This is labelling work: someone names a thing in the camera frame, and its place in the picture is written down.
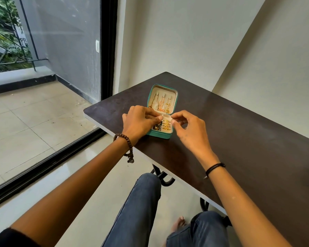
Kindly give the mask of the person's left hand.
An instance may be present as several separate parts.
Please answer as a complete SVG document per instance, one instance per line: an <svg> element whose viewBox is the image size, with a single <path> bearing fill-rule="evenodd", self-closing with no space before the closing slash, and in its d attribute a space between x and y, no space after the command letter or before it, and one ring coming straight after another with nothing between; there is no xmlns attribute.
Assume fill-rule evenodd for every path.
<svg viewBox="0 0 309 247"><path fill-rule="evenodd" d="M122 134L127 136L132 144L145 136L154 125L149 125L149 116L162 116L152 108L143 106L131 106L127 114L123 114L123 131Z"/></svg>

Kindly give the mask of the person's right hand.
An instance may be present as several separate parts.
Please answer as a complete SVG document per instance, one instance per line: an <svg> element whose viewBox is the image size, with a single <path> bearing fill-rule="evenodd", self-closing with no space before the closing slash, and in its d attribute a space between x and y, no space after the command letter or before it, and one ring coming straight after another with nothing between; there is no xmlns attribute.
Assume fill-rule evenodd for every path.
<svg viewBox="0 0 309 247"><path fill-rule="evenodd" d="M186 110L172 114L171 118L180 123L181 130L176 131L177 136L204 169L220 163L217 155L211 149L204 120Z"/></svg>

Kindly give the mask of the person's left forearm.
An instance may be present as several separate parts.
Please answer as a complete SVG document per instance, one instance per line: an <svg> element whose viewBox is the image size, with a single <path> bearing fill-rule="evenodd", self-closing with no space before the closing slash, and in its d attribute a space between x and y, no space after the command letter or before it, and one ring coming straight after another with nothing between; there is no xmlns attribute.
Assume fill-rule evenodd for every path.
<svg viewBox="0 0 309 247"><path fill-rule="evenodd" d="M99 185L131 147L127 136L118 137L32 206L10 228L30 237L41 247L55 247Z"/></svg>

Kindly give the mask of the person's right forearm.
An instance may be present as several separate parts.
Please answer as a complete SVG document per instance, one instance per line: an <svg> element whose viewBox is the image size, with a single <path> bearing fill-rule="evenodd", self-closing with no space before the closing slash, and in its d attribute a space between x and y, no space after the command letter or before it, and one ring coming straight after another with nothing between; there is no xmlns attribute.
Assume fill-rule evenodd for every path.
<svg viewBox="0 0 309 247"><path fill-rule="evenodd" d="M292 247L224 167L208 177L243 247Z"/></svg>

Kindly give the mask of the teal jewelry box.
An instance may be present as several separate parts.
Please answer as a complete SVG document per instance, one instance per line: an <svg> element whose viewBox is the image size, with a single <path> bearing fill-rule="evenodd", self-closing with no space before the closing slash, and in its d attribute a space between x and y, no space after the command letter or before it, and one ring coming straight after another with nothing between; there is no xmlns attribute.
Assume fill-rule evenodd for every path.
<svg viewBox="0 0 309 247"><path fill-rule="evenodd" d="M171 115L174 113L177 99L178 91L176 89L155 84L152 86L150 91L147 105L149 108L152 108L156 112L161 113L163 120L169 120L171 123ZM171 130L169 131L163 130L162 128L161 131L151 129L147 135L168 140L172 136L173 131L174 129L171 124Z"/></svg>

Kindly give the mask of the black scrolled metal table leg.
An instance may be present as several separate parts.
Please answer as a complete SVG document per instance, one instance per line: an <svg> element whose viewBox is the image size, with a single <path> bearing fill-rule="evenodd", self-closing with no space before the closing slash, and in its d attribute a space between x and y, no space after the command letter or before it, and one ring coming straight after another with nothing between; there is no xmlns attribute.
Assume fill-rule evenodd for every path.
<svg viewBox="0 0 309 247"><path fill-rule="evenodd" d="M205 212L205 211L208 211L209 203L206 202L204 199L200 198L200 206L201 206L202 211ZM222 222L225 227L228 227L228 226L232 227L231 221L228 216L222 217Z"/></svg>
<svg viewBox="0 0 309 247"><path fill-rule="evenodd" d="M164 178L168 175L167 173L165 173L164 171L160 171L160 169L153 165L153 170L151 171L152 174L155 174L157 175L157 177L160 179L160 182L161 182L161 185L164 186L164 187L169 187L171 186L174 182L175 182L175 179L174 178L171 178L169 181L165 181Z"/></svg>

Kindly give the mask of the person's left leg in jeans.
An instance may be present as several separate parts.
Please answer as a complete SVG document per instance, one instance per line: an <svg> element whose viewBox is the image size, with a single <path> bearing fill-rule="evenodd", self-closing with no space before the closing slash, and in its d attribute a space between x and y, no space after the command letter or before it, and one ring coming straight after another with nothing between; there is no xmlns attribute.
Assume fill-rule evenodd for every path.
<svg viewBox="0 0 309 247"><path fill-rule="evenodd" d="M148 247L160 198L159 177L152 173L141 175L101 247Z"/></svg>

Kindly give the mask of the person's leg in jeans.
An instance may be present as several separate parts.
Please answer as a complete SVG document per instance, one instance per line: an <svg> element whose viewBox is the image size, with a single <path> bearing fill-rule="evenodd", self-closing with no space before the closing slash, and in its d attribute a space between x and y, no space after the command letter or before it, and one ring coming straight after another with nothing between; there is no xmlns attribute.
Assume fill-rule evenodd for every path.
<svg viewBox="0 0 309 247"><path fill-rule="evenodd" d="M222 216L215 211L198 213L190 223L167 237L165 247L229 247Z"/></svg>
<svg viewBox="0 0 309 247"><path fill-rule="evenodd" d="M148 247L160 198L159 177L152 173L141 175L101 247Z"/></svg>

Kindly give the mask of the person's bare foot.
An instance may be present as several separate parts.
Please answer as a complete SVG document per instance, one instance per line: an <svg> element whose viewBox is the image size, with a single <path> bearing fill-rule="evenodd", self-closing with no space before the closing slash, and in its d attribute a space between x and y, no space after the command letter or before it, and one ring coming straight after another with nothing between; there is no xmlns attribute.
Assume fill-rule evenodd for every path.
<svg viewBox="0 0 309 247"><path fill-rule="evenodd" d="M177 221L171 227L171 233L176 232L177 230L181 229L182 227L186 226L186 221L183 216L179 217Z"/></svg>

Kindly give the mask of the person's right leg in jeans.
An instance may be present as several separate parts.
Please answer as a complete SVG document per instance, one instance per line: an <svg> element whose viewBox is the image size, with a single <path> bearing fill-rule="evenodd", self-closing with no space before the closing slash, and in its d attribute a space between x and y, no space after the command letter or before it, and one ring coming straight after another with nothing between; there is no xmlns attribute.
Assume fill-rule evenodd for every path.
<svg viewBox="0 0 309 247"><path fill-rule="evenodd" d="M190 223L167 237L165 247L229 247L222 216L215 211L198 213Z"/></svg>

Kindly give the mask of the white sign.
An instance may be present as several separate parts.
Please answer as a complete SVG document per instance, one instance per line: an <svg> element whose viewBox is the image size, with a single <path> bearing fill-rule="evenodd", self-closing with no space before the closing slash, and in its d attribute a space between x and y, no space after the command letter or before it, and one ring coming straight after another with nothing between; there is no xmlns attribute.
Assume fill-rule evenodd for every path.
<svg viewBox="0 0 309 247"><path fill-rule="evenodd" d="M16 33L16 37L19 39L21 45L23 47L28 47L28 42L26 39L26 35L24 33L24 30L22 27L15 25L15 33Z"/></svg>

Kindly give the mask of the black shirt sleeve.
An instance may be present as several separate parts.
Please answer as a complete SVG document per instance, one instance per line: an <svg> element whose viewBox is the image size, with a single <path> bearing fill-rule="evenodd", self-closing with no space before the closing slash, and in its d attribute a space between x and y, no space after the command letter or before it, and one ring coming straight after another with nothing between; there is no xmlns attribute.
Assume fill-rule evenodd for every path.
<svg viewBox="0 0 309 247"><path fill-rule="evenodd" d="M7 228L0 232L0 247L41 247L25 234Z"/></svg>

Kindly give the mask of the black sliding door frame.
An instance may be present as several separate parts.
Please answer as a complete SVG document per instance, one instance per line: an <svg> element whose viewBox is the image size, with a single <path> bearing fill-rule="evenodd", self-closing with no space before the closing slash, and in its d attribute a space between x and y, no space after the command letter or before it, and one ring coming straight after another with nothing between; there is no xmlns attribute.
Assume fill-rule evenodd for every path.
<svg viewBox="0 0 309 247"><path fill-rule="evenodd" d="M29 51L0 60L29 68L0 72L0 205L104 136L83 110L114 82L118 0L12 1Z"/></svg>

